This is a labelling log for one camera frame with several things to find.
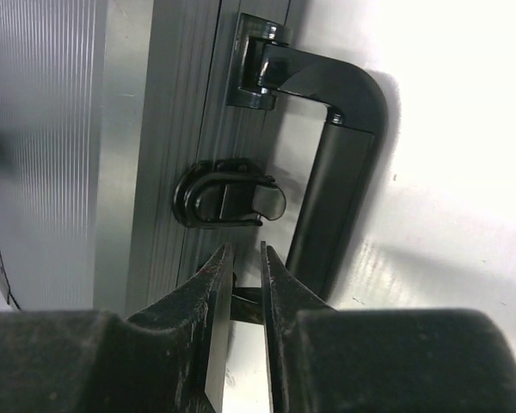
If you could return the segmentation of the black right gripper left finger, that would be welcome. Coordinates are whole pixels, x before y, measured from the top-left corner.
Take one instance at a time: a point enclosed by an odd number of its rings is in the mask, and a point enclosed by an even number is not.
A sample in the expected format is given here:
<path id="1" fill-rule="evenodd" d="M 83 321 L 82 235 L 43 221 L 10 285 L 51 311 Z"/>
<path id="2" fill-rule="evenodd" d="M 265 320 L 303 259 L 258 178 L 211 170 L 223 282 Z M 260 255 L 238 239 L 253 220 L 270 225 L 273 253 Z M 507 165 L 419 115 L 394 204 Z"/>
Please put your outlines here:
<path id="1" fill-rule="evenodd" d="M 234 253 L 173 292 L 110 311 L 0 312 L 0 412 L 219 412 Z"/>

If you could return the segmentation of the black poker chip case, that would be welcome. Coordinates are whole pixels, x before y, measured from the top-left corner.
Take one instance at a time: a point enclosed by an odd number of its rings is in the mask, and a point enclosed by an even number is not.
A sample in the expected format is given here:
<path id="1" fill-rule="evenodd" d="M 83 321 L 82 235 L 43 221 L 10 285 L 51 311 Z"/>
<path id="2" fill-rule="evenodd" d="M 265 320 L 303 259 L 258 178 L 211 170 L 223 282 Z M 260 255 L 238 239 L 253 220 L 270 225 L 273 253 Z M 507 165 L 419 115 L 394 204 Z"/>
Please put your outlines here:
<path id="1" fill-rule="evenodd" d="M 299 50 L 303 1 L 0 1 L 0 291 L 131 315 L 222 243 L 243 272 L 288 190 L 285 96 L 327 115 L 286 265 L 332 291 L 383 143 L 365 70 Z"/>

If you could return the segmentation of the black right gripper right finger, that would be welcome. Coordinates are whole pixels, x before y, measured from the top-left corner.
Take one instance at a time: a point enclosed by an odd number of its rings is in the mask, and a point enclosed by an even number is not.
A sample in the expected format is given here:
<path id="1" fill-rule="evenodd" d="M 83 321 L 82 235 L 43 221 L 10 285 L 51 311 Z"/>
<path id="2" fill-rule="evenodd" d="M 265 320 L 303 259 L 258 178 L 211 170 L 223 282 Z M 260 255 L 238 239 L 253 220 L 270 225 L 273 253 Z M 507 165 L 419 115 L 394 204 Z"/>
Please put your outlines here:
<path id="1" fill-rule="evenodd" d="M 261 246 L 273 412 L 516 412 L 516 360 L 468 309 L 338 311 Z"/>

